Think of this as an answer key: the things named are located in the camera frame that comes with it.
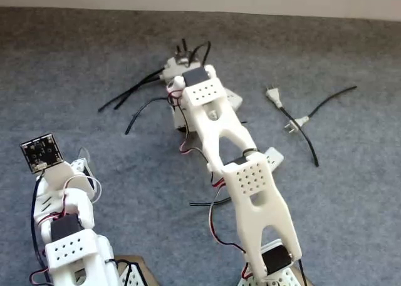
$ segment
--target power cord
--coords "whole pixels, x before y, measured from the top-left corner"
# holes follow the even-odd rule
[[[302,266],[302,261],[301,261],[301,259],[298,260],[298,265],[299,265],[299,270],[301,271],[302,280],[303,280],[303,285],[304,285],[304,286],[308,286],[308,283],[307,283],[306,277],[305,277],[305,272],[303,271],[303,266]]]
[[[133,124],[135,123],[135,121],[137,120],[138,116],[141,114],[141,112],[143,111],[144,108],[146,108],[150,103],[153,103],[154,101],[159,101],[159,100],[167,100],[167,97],[155,97],[152,98],[151,100],[149,100],[148,102],[146,102],[144,105],[142,105],[139,110],[132,116],[132,119],[129,123],[129,125],[127,126],[127,129],[125,130],[125,134],[129,134]]]
[[[124,91],[120,95],[117,95],[116,97],[107,101],[103,106],[98,108],[98,112],[101,113],[107,106],[112,104],[114,101],[121,99],[120,102],[114,107],[114,110],[119,109],[119,107],[121,107],[121,105],[124,104],[124,102],[130,97],[130,95],[133,92],[135,92],[136,90],[138,90],[141,86],[143,86],[144,84],[152,83],[154,81],[158,81],[160,78],[157,75],[160,74],[163,70],[164,70],[164,68],[160,68],[159,70],[156,70],[155,72],[150,73],[149,75],[147,75],[146,77],[141,79],[139,81],[139,83],[133,85],[131,88]]]
[[[208,57],[208,55],[209,55],[209,52],[210,52],[211,46],[212,46],[212,44],[211,44],[210,41],[206,41],[205,43],[202,43],[201,45],[198,45],[198,46],[196,46],[196,47],[194,48],[194,50],[191,52],[191,54],[190,54],[190,56],[189,56],[189,59],[188,59],[188,67],[191,65],[191,63],[193,62],[193,60],[195,60],[196,52],[198,52],[198,50],[199,50],[201,47],[203,47],[203,46],[207,46],[205,55],[204,55],[203,60],[202,60],[202,62],[201,62],[201,65],[202,65],[202,66],[205,66],[207,57]]]
[[[279,109],[285,116],[287,116],[287,118],[289,120],[293,121],[295,126],[300,130],[300,132],[302,133],[306,142],[308,142],[309,148],[312,152],[313,161],[315,163],[315,166],[319,167],[319,160],[316,155],[315,149],[313,148],[311,140],[304,133],[304,131],[301,129],[300,125],[296,122],[296,120],[284,109],[283,104],[280,100],[280,94],[279,94],[278,88],[273,88],[272,86],[268,86],[268,88],[266,89],[266,96],[267,96],[267,98],[269,98],[269,100],[271,100],[274,103],[274,105],[277,107],[277,109]]]
[[[41,172],[39,178],[36,180],[35,187],[33,188],[32,204],[31,204],[31,236],[32,236],[33,249],[35,251],[36,259],[38,260],[39,265],[41,267],[41,269],[38,270],[38,272],[35,272],[34,274],[43,272],[46,282],[47,282],[47,284],[49,284],[51,282],[51,280],[50,280],[49,273],[46,271],[47,266],[44,264],[44,262],[42,260],[42,256],[39,252],[38,239],[36,238],[36,232],[35,232],[35,219],[34,219],[36,197],[38,195],[39,184],[42,181],[43,176],[44,176],[44,170]]]
[[[356,88],[357,88],[357,86],[352,86],[352,87],[349,87],[349,88],[345,88],[345,89],[343,89],[343,90],[341,90],[341,91],[339,91],[339,92],[337,92],[337,93],[335,93],[335,94],[333,94],[333,95],[330,95],[330,96],[327,97],[325,100],[323,100],[315,109],[313,109],[313,111],[312,111],[309,115],[304,116],[304,117],[297,118],[297,119],[295,119],[295,120],[290,120],[290,121],[288,122],[288,124],[287,124],[284,128],[288,129],[288,133],[292,133],[292,132],[294,132],[294,131],[298,131],[299,129],[298,129],[298,127],[296,126],[295,122],[297,122],[297,124],[298,124],[299,126],[303,126],[303,125],[304,125],[305,123],[307,123],[307,122],[312,118],[312,116],[315,115],[315,113],[316,113],[323,105],[325,105],[327,102],[329,102],[329,101],[332,100],[333,98],[338,97],[339,95],[341,95],[341,94],[343,94],[343,93],[349,92],[349,91],[354,90],[354,89],[356,89]]]

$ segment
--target cable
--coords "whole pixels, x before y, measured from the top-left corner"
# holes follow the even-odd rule
[[[304,131],[301,129],[301,127],[299,126],[299,124],[295,121],[295,119],[284,109],[284,107],[280,107],[279,110],[287,116],[288,119],[294,121],[294,124],[298,127],[299,131],[302,133],[303,137],[305,138],[306,142],[308,142],[309,148],[312,152],[312,156],[313,156],[313,161],[315,163],[316,167],[319,167],[319,160],[318,160],[318,156],[316,155],[315,149],[313,148],[312,142],[311,140],[308,138],[308,136],[304,133]]]
[[[215,205],[215,206],[222,205],[222,204],[228,203],[230,201],[231,201],[231,197],[227,197],[223,200],[216,200],[213,205]],[[211,204],[212,204],[212,202],[209,202],[209,203],[193,203],[193,202],[191,202],[191,203],[189,203],[189,205],[191,207],[209,207]]]
[[[327,97],[325,100],[323,100],[320,104],[318,104],[318,106],[315,108],[315,109],[313,109],[313,111],[308,115],[308,117],[309,118],[311,118],[323,105],[325,105],[329,100],[332,100],[333,98],[336,98],[337,96],[339,96],[339,95],[341,95],[341,94],[343,94],[343,93],[345,93],[345,92],[348,92],[348,91],[351,91],[351,90],[354,90],[354,89],[357,89],[358,87],[357,86],[353,86],[353,87],[349,87],[349,88],[346,88],[346,89],[344,89],[344,90],[341,90],[340,92],[337,92],[337,93],[335,93],[335,94],[333,94],[333,95],[330,95],[329,97]]]
[[[216,195],[214,196],[214,199],[213,199],[213,201],[212,201],[212,203],[211,203],[211,205],[210,205],[210,207],[209,207],[209,228],[210,228],[210,231],[211,231],[211,233],[212,233],[214,239],[215,239],[218,243],[223,244],[223,245],[232,245],[232,246],[238,248],[242,253],[245,253],[245,250],[244,250],[242,247],[240,247],[238,244],[233,243],[233,242],[224,242],[224,241],[222,241],[222,240],[216,235],[216,231],[214,230],[214,225],[213,225],[213,206],[214,206],[214,201],[215,201],[216,198],[219,196],[219,193],[220,193],[220,191],[221,191],[221,189],[222,189],[223,186],[224,186],[224,185],[221,185],[221,186],[219,187],[219,189],[217,189]]]
[[[139,110],[132,116],[132,119],[129,123],[129,125],[127,126],[127,129],[125,130],[125,134],[129,134],[133,124],[135,123],[135,120],[137,120],[138,116],[140,115],[140,113],[143,111],[144,108],[146,108],[150,103],[153,103],[154,101],[158,101],[158,100],[167,100],[166,97],[155,97],[152,98],[151,100],[149,100],[147,103],[145,103],[144,105],[142,105]]]
[[[181,41],[182,41],[182,48],[184,49],[184,51],[187,51],[188,50],[187,41],[184,38],[182,38]]]
[[[202,66],[205,66],[205,63],[206,63],[206,60],[207,60],[207,56],[209,55],[209,52],[210,52],[211,47],[212,47],[212,44],[211,44],[210,41],[206,41],[205,43],[203,43],[203,44],[198,45],[198,46],[195,47],[195,49],[191,52],[191,54],[190,54],[190,56],[189,56],[189,59],[188,59],[188,67],[190,66],[190,64],[191,64],[191,63],[193,62],[193,60],[195,59],[196,52],[197,52],[201,47],[203,47],[203,46],[205,46],[205,45],[207,45],[207,49],[206,49],[205,55],[204,55],[204,57],[203,57],[203,60],[202,60],[202,62],[201,62],[201,65],[202,65]]]
[[[103,106],[101,106],[100,108],[98,108],[98,112],[99,112],[99,113],[102,112],[102,111],[103,111],[108,105],[110,105],[112,102],[118,100],[119,98],[122,98],[124,95],[129,94],[130,91],[131,91],[134,87],[136,87],[136,88],[135,88],[135,90],[136,90],[136,89],[139,89],[139,87],[143,86],[144,84],[152,83],[152,82],[154,82],[154,81],[157,81],[158,79],[159,79],[159,77],[155,77],[155,78],[150,78],[149,80],[144,81],[143,83],[141,83],[141,82],[137,83],[136,85],[132,86],[130,89],[124,91],[124,92],[121,93],[120,95],[114,97],[113,99],[111,99],[111,100],[109,100],[107,103],[105,103]]]
[[[147,75],[146,77],[144,77],[142,80],[140,80],[137,84],[133,85],[131,88],[129,88],[128,90],[124,91],[123,93],[121,93],[120,95],[114,97],[113,99],[111,99],[110,101],[106,102],[103,106],[101,106],[98,109],[98,112],[102,112],[108,105],[112,104],[114,101],[118,100],[119,98],[122,98],[122,100],[114,107],[114,110],[117,110],[119,107],[121,107],[121,105],[128,99],[128,97],[136,90],[138,90],[142,85],[147,84],[147,83],[151,83],[154,81],[159,80],[159,77],[155,75],[160,74],[162,71],[164,70],[164,68],[161,68],[159,70],[156,70],[153,73],[150,73],[149,75]]]
[[[305,277],[305,273],[303,271],[303,266],[302,266],[301,259],[298,260],[298,264],[299,264],[299,270],[301,271],[301,275],[302,275],[303,285],[304,286],[308,286],[308,283],[307,283],[306,277]]]
[[[35,219],[33,216],[34,216],[34,212],[35,212],[36,196],[38,195],[39,184],[40,184],[43,176],[44,176],[44,170],[41,172],[39,178],[36,180],[35,187],[33,188],[32,204],[31,204],[31,236],[32,236],[32,242],[33,242],[33,249],[35,251],[36,259],[39,262],[41,270],[46,269],[46,265],[44,264],[44,262],[42,260],[42,256],[40,255],[40,252],[39,252],[38,239],[36,238],[36,232],[35,232]],[[50,276],[46,271],[44,271],[44,277],[46,279],[46,282],[50,283]]]
[[[46,267],[46,268],[44,268],[44,269],[39,269],[39,270],[37,270],[37,271],[35,271],[35,272],[33,272],[33,273],[31,273],[30,275],[29,275],[29,282],[32,284],[32,285],[35,285],[35,286],[39,286],[39,285],[49,285],[49,286],[53,286],[53,284],[52,283],[38,283],[38,282],[35,282],[35,280],[33,279],[33,277],[35,276],[35,275],[37,275],[38,273],[44,273],[45,275],[48,273],[48,271],[49,271],[49,268],[48,267]]]
[[[245,266],[244,266],[244,269],[241,272],[241,278],[243,278],[244,280],[247,280],[247,279],[249,279],[250,277],[253,276],[253,273],[249,273],[249,274],[245,275],[246,270],[248,269],[248,266],[249,266],[249,263],[246,262]]]

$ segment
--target red wire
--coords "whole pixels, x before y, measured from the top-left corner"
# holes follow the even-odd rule
[[[233,242],[224,242],[224,241],[222,241],[222,240],[216,235],[216,231],[214,230],[214,225],[213,225],[213,209],[211,209],[211,214],[210,214],[210,226],[211,226],[211,232],[212,232],[214,238],[215,238],[220,244],[223,244],[223,245],[232,245],[232,246],[238,248],[242,253],[246,253],[245,250],[244,250],[242,247],[240,247],[238,244],[233,243]]]
[[[37,270],[37,271],[31,273],[31,274],[29,275],[29,281],[31,282],[31,284],[32,284],[32,285],[40,285],[40,283],[35,282],[35,281],[33,280],[33,277],[34,277],[36,274],[38,274],[38,273],[45,273],[45,272],[47,272],[48,270],[49,270],[49,268],[46,267],[45,269]]]
[[[215,182],[215,184],[212,184],[213,188],[219,187],[224,183],[224,178],[221,178],[220,180],[218,180],[217,182]]]
[[[249,273],[248,275],[245,275],[246,270],[248,269],[248,265],[249,265],[248,262],[246,262],[245,267],[244,267],[244,269],[243,269],[242,272],[241,272],[241,277],[242,277],[244,280],[247,280],[247,279],[249,279],[250,277],[253,276],[253,273]]]
[[[60,213],[54,213],[54,214],[49,214],[49,215],[43,217],[43,218],[38,222],[38,225],[40,225],[42,222],[44,222],[45,220],[47,220],[47,219],[49,219],[49,218],[57,217],[57,216],[60,216],[60,215],[62,215],[62,212],[60,212]]]

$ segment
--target white plastic arm segment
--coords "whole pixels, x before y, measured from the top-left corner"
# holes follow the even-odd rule
[[[301,249],[287,204],[274,184],[270,167],[262,153],[251,153],[242,165],[226,166],[219,154],[219,139],[230,139],[242,151],[256,145],[248,130],[240,123],[231,108],[227,94],[214,68],[205,66],[210,79],[185,87],[184,79],[174,79],[176,87],[185,87],[182,104],[189,110],[190,120],[202,141],[202,150],[208,159],[209,170],[222,175],[236,209],[237,232],[246,251],[255,278],[267,281],[268,275],[261,256],[263,229],[273,226],[281,235],[284,246],[293,261],[301,258]],[[214,111],[216,118],[210,118]]]

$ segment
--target black wire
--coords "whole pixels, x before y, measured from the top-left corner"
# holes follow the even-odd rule
[[[135,123],[135,120],[137,120],[139,114],[143,111],[144,108],[146,108],[150,103],[153,103],[154,101],[158,101],[158,100],[167,100],[167,97],[156,97],[156,98],[152,98],[151,100],[149,100],[147,103],[145,103],[143,106],[141,106],[139,108],[139,110],[132,116],[132,119],[130,121],[130,124],[127,126],[127,129],[125,130],[125,134],[129,134],[132,125]]]
[[[245,156],[246,153],[250,153],[251,151],[259,151],[257,148],[247,148],[242,152],[242,156]]]
[[[218,201],[214,202],[213,205],[215,205],[215,206],[216,205],[222,205],[222,204],[228,203],[230,201],[231,201],[231,197],[227,197],[227,198],[225,198],[223,200],[218,200]],[[212,204],[211,202],[209,202],[209,203],[189,203],[189,205],[191,207],[209,207],[211,204]]]
[[[182,38],[181,41],[182,41],[182,48],[184,49],[184,51],[187,51],[188,50],[187,41],[184,38]]]
[[[125,96],[125,95],[128,95],[129,92],[130,92],[134,87],[136,87],[136,88],[135,88],[135,90],[136,90],[136,89],[139,89],[139,87],[141,87],[141,86],[144,85],[144,84],[153,83],[154,81],[157,81],[157,80],[159,80],[159,78],[158,78],[158,77],[154,77],[154,78],[150,78],[150,79],[147,80],[147,81],[144,81],[143,83],[139,82],[139,83],[135,84],[135,85],[132,86],[130,89],[124,91],[124,92],[121,93],[120,95],[117,95],[117,96],[114,97],[113,99],[107,101],[103,106],[101,106],[100,108],[98,108],[98,112],[99,112],[99,113],[102,112],[107,106],[109,106],[110,104],[112,104],[114,101],[118,100],[119,98],[122,98],[122,97]]]
[[[147,83],[151,83],[153,81],[157,81],[159,79],[158,76],[155,76],[159,73],[161,73],[164,70],[164,68],[159,69],[153,73],[150,73],[149,75],[147,75],[146,77],[144,77],[143,79],[141,79],[139,81],[139,83],[133,85],[131,88],[129,88],[128,90],[124,91],[123,93],[121,93],[120,95],[114,97],[113,99],[109,100],[108,102],[106,102],[103,106],[101,106],[100,108],[98,108],[98,112],[102,112],[107,106],[109,106],[110,104],[112,104],[114,101],[118,100],[119,98],[122,98],[122,100],[127,100],[128,97],[136,90],[138,90],[142,85],[147,84]],[[123,103],[124,101],[120,101],[118,105],[116,105],[116,107],[114,107],[114,110],[118,109]]]
[[[305,277],[305,273],[303,271],[303,266],[302,266],[301,259],[298,260],[298,264],[299,264],[299,270],[301,271],[301,275],[302,275],[303,285],[304,286],[308,286],[308,283],[307,283],[306,277]]]
[[[354,89],[356,89],[356,88],[357,88],[357,86],[349,87],[349,88],[346,88],[346,89],[344,89],[344,90],[341,90],[340,92],[337,92],[337,93],[335,93],[335,94],[333,94],[333,95],[330,95],[330,96],[327,97],[325,100],[323,100],[320,104],[318,104],[318,106],[308,115],[308,117],[311,118],[311,117],[312,117],[325,103],[327,103],[329,100],[332,100],[333,98],[336,98],[337,96],[339,96],[339,95],[341,95],[341,94],[343,94],[343,93],[345,93],[345,92],[354,90]]]
[[[296,122],[296,120],[283,108],[280,108],[280,111],[287,116],[288,119],[290,119],[295,125],[296,127],[299,129],[299,131],[302,133],[303,137],[305,138],[306,142],[308,142],[309,148],[312,152],[313,155],[313,161],[315,163],[316,167],[319,167],[319,160],[318,160],[318,156],[316,155],[315,149],[313,148],[312,142],[311,140],[308,138],[308,136],[303,132],[303,130],[301,129],[301,127],[299,126],[299,124]]]
[[[35,232],[35,219],[33,218],[33,215],[35,212],[36,196],[38,195],[38,187],[42,180],[43,175],[44,175],[44,170],[40,174],[39,178],[36,180],[35,187],[33,188],[32,204],[31,204],[31,235],[32,235],[33,249],[35,251],[36,259],[39,262],[41,270],[44,270],[46,268],[46,265],[44,264],[44,262],[42,260],[42,256],[40,255],[40,252],[39,252],[38,239],[36,238],[36,232]],[[51,282],[48,272],[44,273],[44,277],[46,279],[46,282],[48,282],[48,283]]]
[[[189,56],[189,59],[188,59],[188,66],[190,66],[190,64],[191,64],[191,63],[193,62],[193,60],[195,59],[196,52],[197,52],[201,47],[203,47],[203,46],[205,46],[205,45],[207,45],[207,49],[206,49],[205,55],[204,55],[203,60],[202,60],[202,63],[201,63],[202,66],[205,66],[205,63],[206,63],[206,60],[207,60],[207,56],[209,55],[209,52],[210,52],[211,46],[212,46],[212,44],[211,44],[210,41],[206,41],[205,43],[203,43],[203,44],[198,45],[198,46],[195,47],[195,49],[191,52],[191,54],[190,54],[190,56]]]

